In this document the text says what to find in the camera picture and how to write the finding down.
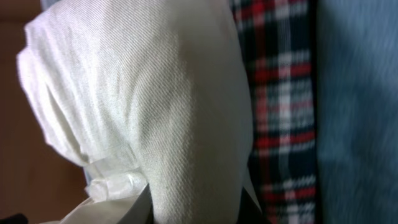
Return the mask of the red navy plaid shirt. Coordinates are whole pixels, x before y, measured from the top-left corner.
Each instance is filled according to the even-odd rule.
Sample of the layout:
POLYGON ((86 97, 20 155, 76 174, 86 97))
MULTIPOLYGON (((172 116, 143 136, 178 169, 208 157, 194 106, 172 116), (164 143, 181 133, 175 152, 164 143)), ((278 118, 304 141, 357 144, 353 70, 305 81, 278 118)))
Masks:
POLYGON ((249 173, 271 223, 315 223, 311 0, 232 0, 249 81, 249 173))

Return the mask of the cream cloth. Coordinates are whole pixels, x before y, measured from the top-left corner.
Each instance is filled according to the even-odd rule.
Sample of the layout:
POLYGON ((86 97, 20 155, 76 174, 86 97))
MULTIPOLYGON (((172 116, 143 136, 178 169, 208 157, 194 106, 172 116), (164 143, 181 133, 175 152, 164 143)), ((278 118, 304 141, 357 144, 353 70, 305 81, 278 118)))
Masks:
POLYGON ((227 1, 59 1, 25 26, 21 86, 91 175, 63 223, 236 223, 252 112, 227 1))

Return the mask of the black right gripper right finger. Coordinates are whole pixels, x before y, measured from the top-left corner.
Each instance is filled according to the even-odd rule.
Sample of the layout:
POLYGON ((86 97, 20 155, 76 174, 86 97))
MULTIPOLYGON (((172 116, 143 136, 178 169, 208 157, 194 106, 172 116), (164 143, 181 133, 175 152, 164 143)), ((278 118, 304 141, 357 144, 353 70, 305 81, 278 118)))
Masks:
POLYGON ((241 192, 239 215, 236 224, 271 224, 261 213, 245 188, 241 192))

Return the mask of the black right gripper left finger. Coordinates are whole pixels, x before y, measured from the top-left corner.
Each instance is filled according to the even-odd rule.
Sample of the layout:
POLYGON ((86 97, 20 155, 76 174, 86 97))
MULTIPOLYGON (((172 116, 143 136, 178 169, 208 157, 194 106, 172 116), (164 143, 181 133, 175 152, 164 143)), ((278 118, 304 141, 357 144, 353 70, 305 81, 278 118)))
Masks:
POLYGON ((154 224, 154 214, 153 214, 153 206, 150 206, 148 216, 146 218, 145 224, 154 224))

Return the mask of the blue denim jeans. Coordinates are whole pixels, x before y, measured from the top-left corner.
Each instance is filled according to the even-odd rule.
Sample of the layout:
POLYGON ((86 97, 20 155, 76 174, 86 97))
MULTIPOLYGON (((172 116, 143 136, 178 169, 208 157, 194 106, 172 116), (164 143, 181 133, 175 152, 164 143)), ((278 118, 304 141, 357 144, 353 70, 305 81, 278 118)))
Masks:
POLYGON ((320 1, 318 167, 325 223, 397 222, 397 0, 320 1))

